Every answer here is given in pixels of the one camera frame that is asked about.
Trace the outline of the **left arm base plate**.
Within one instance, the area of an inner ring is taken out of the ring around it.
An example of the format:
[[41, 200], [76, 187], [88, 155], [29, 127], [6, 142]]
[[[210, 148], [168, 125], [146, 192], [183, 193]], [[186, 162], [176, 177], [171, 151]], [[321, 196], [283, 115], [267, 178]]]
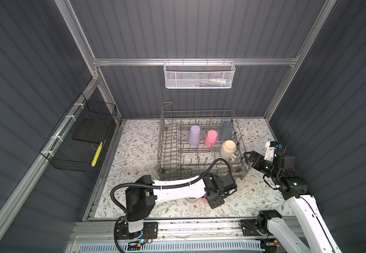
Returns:
[[158, 236], [157, 222], [136, 221], [136, 222], [118, 222], [114, 231], [117, 239], [156, 239]]

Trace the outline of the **light purple cup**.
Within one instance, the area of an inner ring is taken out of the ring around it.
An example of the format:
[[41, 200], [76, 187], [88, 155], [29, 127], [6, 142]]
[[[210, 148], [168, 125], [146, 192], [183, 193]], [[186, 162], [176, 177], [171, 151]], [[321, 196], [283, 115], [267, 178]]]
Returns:
[[198, 125], [192, 125], [188, 135], [188, 144], [198, 146], [201, 141], [201, 128]]

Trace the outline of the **beige cup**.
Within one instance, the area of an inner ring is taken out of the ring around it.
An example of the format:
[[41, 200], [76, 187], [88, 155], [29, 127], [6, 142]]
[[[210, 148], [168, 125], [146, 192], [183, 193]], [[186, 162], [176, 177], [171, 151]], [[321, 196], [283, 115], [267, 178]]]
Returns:
[[186, 198], [186, 201], [189, 203], [196, 203], [198, 201], [198, 199], [196, 198]]

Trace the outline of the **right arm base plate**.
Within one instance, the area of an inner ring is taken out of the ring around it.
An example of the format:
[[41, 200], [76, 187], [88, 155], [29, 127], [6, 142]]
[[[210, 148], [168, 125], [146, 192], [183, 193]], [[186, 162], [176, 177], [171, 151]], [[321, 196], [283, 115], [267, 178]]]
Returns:
[[243, 236], [262, 236], [258, 230], [257, 219], [242, 219], [238, 222]]

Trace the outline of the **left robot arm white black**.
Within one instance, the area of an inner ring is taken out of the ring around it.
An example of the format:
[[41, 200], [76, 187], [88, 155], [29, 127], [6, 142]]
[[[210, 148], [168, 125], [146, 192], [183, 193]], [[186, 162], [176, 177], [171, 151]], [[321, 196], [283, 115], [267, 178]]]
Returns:
[[225, 198], [236, 191], [235, 179], [229, 174], [218, 176], [207, 173], [176, 181], [152, 180], [151, 176], [143, 176], [125, 191], [128, 233], [143, 231], [144, 219], [161, 203], [205, 198], [209, 206], [215, 209], [223, 205]]

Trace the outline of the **white cup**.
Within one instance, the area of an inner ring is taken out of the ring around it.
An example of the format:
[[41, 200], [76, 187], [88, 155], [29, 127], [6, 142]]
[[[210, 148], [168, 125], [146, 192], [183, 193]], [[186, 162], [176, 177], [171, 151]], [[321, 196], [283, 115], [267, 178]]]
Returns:
[[226, 140], [222, 143], [221, 149], [220, 149], [220, 155], [225, 160], [230, 160], [234, 162], [237, 158], [237, 155], [235, 155], [237, 151], [237, 145], [232, 140]]

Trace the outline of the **blue transparent cup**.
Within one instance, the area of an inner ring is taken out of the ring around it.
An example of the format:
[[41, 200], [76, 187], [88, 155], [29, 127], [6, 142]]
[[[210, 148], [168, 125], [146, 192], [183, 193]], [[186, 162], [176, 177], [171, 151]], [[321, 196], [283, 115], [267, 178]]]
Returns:
[[219, 133], [218, 141], [223, 143], [233, 139], [234, 124], [233, 121], [224, 121]]

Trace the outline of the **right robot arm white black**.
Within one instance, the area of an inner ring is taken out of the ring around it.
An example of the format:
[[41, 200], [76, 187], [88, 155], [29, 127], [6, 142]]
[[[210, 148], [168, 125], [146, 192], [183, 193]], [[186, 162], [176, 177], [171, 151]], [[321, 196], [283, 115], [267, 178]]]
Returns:
[[263, 236], [273, 235], [288, 253], [340, 253], [341, 249], [328, 229], [308, 183], [295, 175], [283, 176], [285, 158], [269, 148], [263, 156], [255, 151], [244, 153], [246, 164], [273, 182], [297, 218], [308, 244], [288, 227], [277, 210], [262, 210], [256, 219], [256, 231]]

